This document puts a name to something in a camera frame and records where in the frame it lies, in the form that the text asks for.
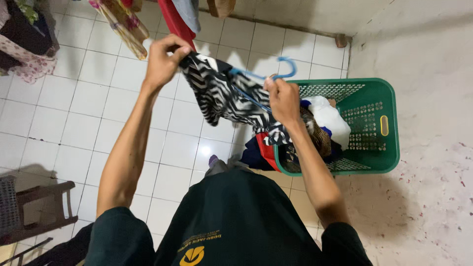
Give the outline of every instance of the hand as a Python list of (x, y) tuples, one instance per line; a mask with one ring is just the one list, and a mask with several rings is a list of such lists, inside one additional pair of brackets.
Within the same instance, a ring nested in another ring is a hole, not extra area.
[(299, 86), (282, 79), (273, 80), (272, 76), (264, 81), (264, 89), (269, 92), (269, 103), (273, 117), (288, 130), (302, 122), (299, 110)]
[[(169, 56), (173, 48), (179, 46), (174, 54)], [(169, 34), (159, 41), (154, 41), (149, 48), (148, 69), (143, 81), (142, 90), (159, 92), (161, 88), (171, 81), (179, 62), (192, 51), (191, 46), (174, 34)]]

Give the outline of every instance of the white wall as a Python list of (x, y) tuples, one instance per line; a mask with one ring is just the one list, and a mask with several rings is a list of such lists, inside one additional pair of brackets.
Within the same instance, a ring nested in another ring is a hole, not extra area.
[(471, 265), (473, 1), (396, 0), (355, 35), (348, 76), (396, 92), (397, 168), (337, 178), (373, 264)]
[[(353, 36), (392, 0), (237, 0), (234, 15)], [(208, 8), (201, 0), (200, 7)]]

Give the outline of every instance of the yellow logo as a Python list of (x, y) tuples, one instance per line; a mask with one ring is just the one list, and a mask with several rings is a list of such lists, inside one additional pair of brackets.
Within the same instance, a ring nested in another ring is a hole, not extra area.
[(204, 246), (191, 248), (185, 252), (184, 257), (182, 257), (180, 266), (194, 266), (199, 263), (204, 257)]

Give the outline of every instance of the person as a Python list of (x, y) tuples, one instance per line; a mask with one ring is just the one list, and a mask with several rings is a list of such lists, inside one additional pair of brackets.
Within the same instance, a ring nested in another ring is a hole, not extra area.
[[(177, 47), (173, 55), (167, 54)], [(271, 78), (264, 88), (274, 118), (287, 128), (298, 152), (307, 195), (325, 228), (322, 250), (274, 181), (223, 167), (220, 173), (211, 169), (189, 188), (154, 252), (146, 223), (129, 207), (143, 167), (156, 97), (190, 51), (189, 44), (175, 35), (150, 47), (140, 95), (102, 173), (85, 264), (371, 265), (350, 226), (342, 194), (300, 118), (298, 86)], [(213, 157), (211, 165), (221, 166), (216, 162)]]

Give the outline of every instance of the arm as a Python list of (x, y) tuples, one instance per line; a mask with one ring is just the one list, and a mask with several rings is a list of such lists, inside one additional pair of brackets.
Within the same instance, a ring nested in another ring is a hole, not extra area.
[[(166, 54), (175, 45), (173, 55)], [(179, 62), (191, 51), (189, 44), (175, 35), (154, 42), (150, 47), (148, 69), (138, 100), (108, 156), (98, 188), (97, 213), (129, 208), (145, 158), (151, 110), (161, 88), (168, 83)]]
[(270, 93), (272, 115), (287, 128), (294, 143), (307, 195), (322, 226), (326, 228), (334, 222), (350, 223), (342, 194), (300, 117), (299, 87), (295, 83), (268, 78), (264, 88)]

